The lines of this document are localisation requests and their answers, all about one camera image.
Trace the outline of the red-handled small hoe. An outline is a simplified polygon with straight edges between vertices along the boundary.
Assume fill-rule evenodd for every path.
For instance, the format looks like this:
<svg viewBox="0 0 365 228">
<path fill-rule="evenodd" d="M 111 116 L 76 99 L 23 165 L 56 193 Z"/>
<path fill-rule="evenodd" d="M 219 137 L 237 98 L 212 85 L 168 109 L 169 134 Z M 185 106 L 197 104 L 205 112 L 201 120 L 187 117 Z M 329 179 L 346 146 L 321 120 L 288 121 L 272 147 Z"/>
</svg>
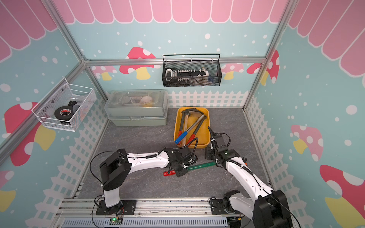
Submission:
<svg viewBox="0 0 365 228">
<path fill-rule="evenodd" d="M 185 109 L 185 110 L 189 110 L 190 111 L 190 115 L 191 115 L 191 112 L 195 112 L 196 109 L 195 108 L 188 108 L 188 109 Z M 181 111 L 181 119 L 180 119 L 180 126 L 179 126 L 179 131 L 178 131 L 178 137 L 180 137 L 180 135 L 183 133 L 183 125 L 184 125 L 184 118 L 185 118 L 185 110 Z"/>
</svg>

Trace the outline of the wooden-handled hatchet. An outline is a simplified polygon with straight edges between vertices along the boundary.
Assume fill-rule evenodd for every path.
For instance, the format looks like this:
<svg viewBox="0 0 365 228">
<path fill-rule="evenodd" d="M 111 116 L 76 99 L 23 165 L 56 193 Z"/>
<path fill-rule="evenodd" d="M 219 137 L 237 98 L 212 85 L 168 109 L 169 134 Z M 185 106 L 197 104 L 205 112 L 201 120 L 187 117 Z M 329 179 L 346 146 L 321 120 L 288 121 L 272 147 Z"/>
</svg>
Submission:
<svg viewBox="0 0 365 228">
<path fill-rule="evenodd" d="M 188 118 L 190 116 L 190 111 L 189 110 L 185 110 L 185 118 L 184 118 L 184 125 L 183 125 L 183 133 L 186 132 L 187 128 L 188 128 Z M 182 146 L 185 146 L 186 144 L 186 137 L 184 137 L 181 141 Z"/>
</svg>

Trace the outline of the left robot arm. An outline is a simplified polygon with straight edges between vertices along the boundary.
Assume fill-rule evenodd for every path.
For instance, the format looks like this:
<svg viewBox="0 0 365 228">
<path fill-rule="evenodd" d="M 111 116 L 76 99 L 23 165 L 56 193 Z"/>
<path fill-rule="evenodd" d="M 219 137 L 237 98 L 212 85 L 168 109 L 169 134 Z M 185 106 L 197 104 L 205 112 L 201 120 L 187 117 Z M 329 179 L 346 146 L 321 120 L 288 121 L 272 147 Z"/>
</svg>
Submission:
<svg viewBox="0 0 365 228">
<path fill-rule="evenodd" d="M 120 199 L 120 187 L 130 173 L 152 168 L 169 168 L 175 171 L 178 177 L 187 173 L 187 167 L 195 164 L 198 160 L 195 151 L 198 138 L 183 147 L 163 148 L 154 153 L 144 153 L 141 155 L 127 153 L 125 149 L 110 151 L 100 165 L 100 176 L 96 178 L 103 189 L 104 198 L 99 203 L 97 215 L 117 216 L 124 212 L 125 205 Z"/>
</svg>

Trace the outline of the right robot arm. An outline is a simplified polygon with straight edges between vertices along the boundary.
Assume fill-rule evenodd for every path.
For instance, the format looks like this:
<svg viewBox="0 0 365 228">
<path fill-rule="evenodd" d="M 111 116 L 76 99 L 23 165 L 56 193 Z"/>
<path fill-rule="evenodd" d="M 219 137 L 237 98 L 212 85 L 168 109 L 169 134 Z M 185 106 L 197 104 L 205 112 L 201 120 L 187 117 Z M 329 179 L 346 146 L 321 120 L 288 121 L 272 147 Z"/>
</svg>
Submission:
<svg viewBox="0 0 365 228">
<path fill-rule="evenodd" d="M 227 211 L 240 212 L 249 218 L 256 228 L 292 228 L 293 219 L 298 221 L 289 210 L 286 195 L 281 190 L 273 190 L 261 181 L 246 162 L 229 144 L 222 133 L 215 133 L 210 127 L 212 160 L 221 165 L 237 179 L 249 197 L 238 191 L 231 191 L 225 198 Z"/>
</svg>

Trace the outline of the yellow plastic storage tray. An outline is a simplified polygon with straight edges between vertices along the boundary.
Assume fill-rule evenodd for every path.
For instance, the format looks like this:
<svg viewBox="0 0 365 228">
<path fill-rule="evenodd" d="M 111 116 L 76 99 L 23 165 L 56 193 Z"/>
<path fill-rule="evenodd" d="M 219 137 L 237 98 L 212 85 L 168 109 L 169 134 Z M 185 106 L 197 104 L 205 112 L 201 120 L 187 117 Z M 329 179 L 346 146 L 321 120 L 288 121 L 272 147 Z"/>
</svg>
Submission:
<svg viewBox="0 0 365 228">
<path fill-rule="evenodd" d="M 202 107 L 182 107 L 178 109 L 174 142 L 182 147 L 193 139 L 197 138 L 197 143 L 192 143 L 189 147 L 203 149 L 210 143 L 210 114 L 208 109 Z"/>
</svg>

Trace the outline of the translucent green storage box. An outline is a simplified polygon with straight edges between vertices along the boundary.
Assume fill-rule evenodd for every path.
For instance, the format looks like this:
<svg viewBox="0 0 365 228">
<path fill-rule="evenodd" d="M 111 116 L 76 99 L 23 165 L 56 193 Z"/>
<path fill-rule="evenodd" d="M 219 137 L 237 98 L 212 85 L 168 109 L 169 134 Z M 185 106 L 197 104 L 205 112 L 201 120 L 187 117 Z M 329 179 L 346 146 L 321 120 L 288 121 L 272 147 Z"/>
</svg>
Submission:
<svg viewBox="0 0 365 228">
<path fill-rule="evenodd" d="M 114 90 L 105 111 L 116 126 L 163 126 L 167 124 L 168 93 L 165 90 Z"/>
</svg>

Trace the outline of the white socket bit set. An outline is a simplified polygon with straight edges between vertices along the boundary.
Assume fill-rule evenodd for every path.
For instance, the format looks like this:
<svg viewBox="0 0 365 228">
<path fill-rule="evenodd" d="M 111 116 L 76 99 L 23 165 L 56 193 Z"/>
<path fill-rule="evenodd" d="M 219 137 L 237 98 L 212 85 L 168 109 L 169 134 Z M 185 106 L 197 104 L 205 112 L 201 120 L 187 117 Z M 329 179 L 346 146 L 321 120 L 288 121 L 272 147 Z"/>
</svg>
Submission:
<svg viewBox="0 0 365 228">
<path fill-rule="evenodd" d="M 168 68 L 165 71 L 165 75 L 163 79 L 166 83 L 190 83 L 194 84 L 203 84 L 208 82 L 208 78 L 210 73 L 204 67 L 199 70 L 195 69 L 175 69 Z"/>
</svg>

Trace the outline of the green circuit board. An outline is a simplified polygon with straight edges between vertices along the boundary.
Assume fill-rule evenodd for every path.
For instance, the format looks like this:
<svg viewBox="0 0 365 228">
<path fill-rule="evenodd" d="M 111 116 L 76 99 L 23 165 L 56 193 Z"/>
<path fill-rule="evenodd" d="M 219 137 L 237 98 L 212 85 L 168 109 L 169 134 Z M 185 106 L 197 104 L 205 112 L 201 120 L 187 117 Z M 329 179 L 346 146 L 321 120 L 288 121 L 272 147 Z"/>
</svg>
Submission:
<svg viewBox="0 0 365 228">
<path fill-rule="evenodd" d="M 123 218 L 111 218 L 109 221 L 110 226 L 121 226 L 123 223 Z"/>
</svg>

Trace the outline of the black tape roll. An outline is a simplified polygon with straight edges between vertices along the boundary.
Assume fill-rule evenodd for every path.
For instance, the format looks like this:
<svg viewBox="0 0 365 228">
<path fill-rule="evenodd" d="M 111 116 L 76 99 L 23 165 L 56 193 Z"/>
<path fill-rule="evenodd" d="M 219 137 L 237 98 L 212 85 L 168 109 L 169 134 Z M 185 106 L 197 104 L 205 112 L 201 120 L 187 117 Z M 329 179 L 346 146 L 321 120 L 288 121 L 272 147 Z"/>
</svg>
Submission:
<svg viewBox="0 0 365 228">
<path fill-rule="evenodd" d="M 69 121 L 74 115 L 72 106 L 62 106 L 54 112 L 54 116 L 61 121 Z"/>
</svg>

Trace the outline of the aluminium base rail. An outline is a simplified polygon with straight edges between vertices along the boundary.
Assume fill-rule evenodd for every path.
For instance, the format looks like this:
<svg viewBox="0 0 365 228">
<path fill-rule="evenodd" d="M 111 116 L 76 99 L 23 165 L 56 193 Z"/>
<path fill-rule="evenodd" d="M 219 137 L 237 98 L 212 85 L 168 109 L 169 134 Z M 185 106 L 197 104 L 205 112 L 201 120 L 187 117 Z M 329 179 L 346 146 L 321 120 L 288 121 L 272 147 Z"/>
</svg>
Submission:
<svg viewBox="0 0 365 228">
<path fill-rule="evenodd" d="M 253 228 L 240 212 L 227 212 L 221 199 L 124 200 L 121 226 L 110 226 L 115 215 L 97 215 L 93 199 L 66 199 L 51 223 L 52 228 Z"/>
</svg>

